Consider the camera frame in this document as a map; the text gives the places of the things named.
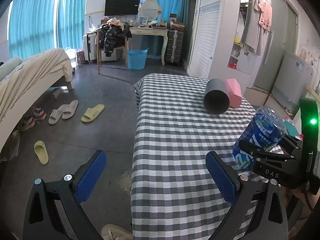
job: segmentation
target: tile floor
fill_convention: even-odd
[[[150,73],[187,75],[182,67],[162,66],[160,60],[147,59],[140,71],[126,71],[124,61],[106,63],[98,75],[97,65],[80,65],[73,77],[74,89],[64,90],[56,99],[48,90],[39,105],[50,115],[53,109],[77,99],[75,115],[50,126],[48,117],[21,134],[19,155],[3,164],[0,187],[0,220],[22,239],[23,220],[30,190],[36,178],[61,179],[86,163],[96,149],[106,152],[108,163],[89,200],[82,207],[100,232],[105,224],[116,224],[132,231],[130,182],[134,136],[137,123],[136,95],[133,84]],[[91,123],[82,123],[88,107],[104,104],[105,109]],[[42,166],[33,145],[46,144],[49,162]],[[66,224],[71,237],[74,233]]]

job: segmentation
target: door handle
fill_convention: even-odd
[[[268,46],[266,58],[264,59],[264,64],[267,63],[267,60],[268,60],[268,57],[269,57],[269,53],[270,53],[270,50],[271,50],[271,45],[272,45],[272,41],[273,41],[273,36],[275,35],[275,31],[270,31],[270,33],[271,33],[271,39],[270,39],[270,43],[269,43],[269,46]]]

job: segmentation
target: sneaker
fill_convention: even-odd
[[[24,132],[25,130],[28,130],[29,128],[33,127],[35,125],[36,121],[33,119],[31,115],[27,116],[24,115],[21,118],[21,124],[20,124],[20,131]]]
[[[34,120],[44,120],[47,116],[43,109],[38,107],[32,109],[31,115]]]

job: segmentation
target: bed frame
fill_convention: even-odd
[[[47,74],[38,80],[27,92],[23,94],[0,120],[0,151],[3,148],[14,127],[21,117],[29,110],[34,102],[49,88],[66,86],[73,89],[72,83],[64,79],[63,69]]]

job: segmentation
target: pillow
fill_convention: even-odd
[[[20,57],[13,57],[0,66],[0,81],[10,74],[18,65],[22,63],[23,59]]]

